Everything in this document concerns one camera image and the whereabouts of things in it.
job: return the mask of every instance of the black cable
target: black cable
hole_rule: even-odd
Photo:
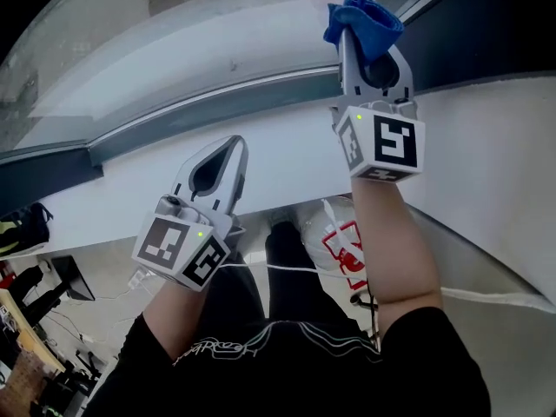
[[[47,344],[50,344],[53,348],[58,346],[58,343],[56,343],[56,340],[54,340],[54,339],[52,339],[48,336],[46,337],[45,341],[46,341]]]
[[[49,320],[55,322],[55,324],[57,324],[60,328],[63,328],[66,330],[66,332],[68,334],[70,334],[73,338],[75,338],[77,341],[79,341],[80,343],[83,343],[83,340],[81,338],[76,337],[75,335],[73,335],[73,332],[71,332],[68,328],[66,328],[63,324],[59,323],[58,321],[56,321],[54,318],[49,317],[48,315],[45,315],[44,318],[48,318]]]
[[[33,290],[30,290],[29,292],[27,292],[27,295],[25,295],[25,298],[23,298],[23,302],[25,302],[25,300],[27,300],[27,297],[29,295],[31,295],[33,292],[36,293],[37,298],[40,298],[41,295],[38,294],[38,292],[36,291],[36,286],[35,286],[35,287],[33,287]]]
[[[62,316],[63,318],[65,318],[67,321],[69,321],[71,323],[71,326],[73,326],[73,328],[77,331],[77,334],[79,335],[79,341],[81,343],[84,343],[83,341],[83,334],[81,332],[79,332],[79,329],[77,328],[76,324],[67,316],[64,314],[60,314],[59,312],[57,312],[56,310],[51,310],[50,311],[52,314],[57,314]]]
[[[368,282],[367,282],[367,291],[368,291],[368,295],[370,296],[370,302],[371,302],[371,326],[373,326],[373,335],[374,335],[374,346],[376,348],[377,351],[379,350],[379,335],[378,335],[378,326],[375,326],[376,323],[376,318],[375,318],[375,314],[374,314],[374,297],[373,294],[371,294],[371,288],[368,286]]]

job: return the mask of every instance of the white wall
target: white wall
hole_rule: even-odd
[[[461,236],[419,210],[414,210],[413,216],[433,252],[443,288],[459,288],[482,294],[536,293],[512,270]]]
[[[479,364],[493,417],[553,415],[556,315],[453,298],[444,299],[444,309]]]
[[[425,173],[406,199],[556,302],[556,78],[471,85],[418,98]]]
[[[556,78],[487,83],[418,97],[427,123],[425,173],[407,202],[503,261],[556,302]],[[104,166],[105,177],[49,196],[45,251],[133,236],[142,214],[204,144],[243,135],[250,156],[238,213],[350,190],[327,106],[310,105],[175,136]]]

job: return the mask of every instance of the table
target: table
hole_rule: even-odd
[[[34,353],[44,364],[53,367],[55,370],[65,372],[66,368],[38,337],[8,290],[0,289],[0,303],[8,309],[19,328],[19,336],[17,337],[19,345],[26,351]]]

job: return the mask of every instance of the white graphic print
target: white graphic print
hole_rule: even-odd
[[[388,147],[386,145],[382,145],[382,154],[388,156],[395,156],[395,157],[405,157],[405,152],[403,149],[403,137],[409,136],[409,129],[401,129],[400,133],[394,133],[390,131],[387,123],[381,123],[381,137],[382,139],[386,139],[387,141],[394,141],[396,142],[395,147]]]
[[[267,346],[272,332],[272,327],[275,324],[276,322],[268,324],[255,337],[243,344],[235,342],[221,342],[213,337],[203,338],[195,343],[189,351],[179,357],[175,361],[174,366],[183,357],[187,357],[191,354],[202,354],[207,350],[210,351],[212,358],[216,360],[239,360],[245,355],[252,355],[255,357],[258,352],[262,351]],[[296,322],[295,324],[299,326],[303,335],[305,335],[309,341],[324,349],[333,357],[343,357],[352,351],[359,350],[363,351],[364,356],[371,363],[378,363],[382,361],[381,355],[376,351],[373,345],[361,337],[335,338],[312,324],[305,322]]]
[[[220,342],[213,337],[203,338],[195,343],[189,351],[179,357],[174,362],[174,366],[183,357],[187,357],[189,354],[202,354],[206,350],[212,353],[212,358],[214,359],[237,360],[242,358],[245,354],[252,354],[255,357],[257,352],[267,345],[274,324],[275,323],[268,324],[259,334],[245,344]]]
[[[376,351],[373,345],[361,337],[335,338],[310,323],[297,324],[301,327],[301,331],[308,339],[315,345],[323,348],[333,357],[343,357],[359,349],[364,352],[365,357],[367,357],[371,363],[382,361],[381,355]]]

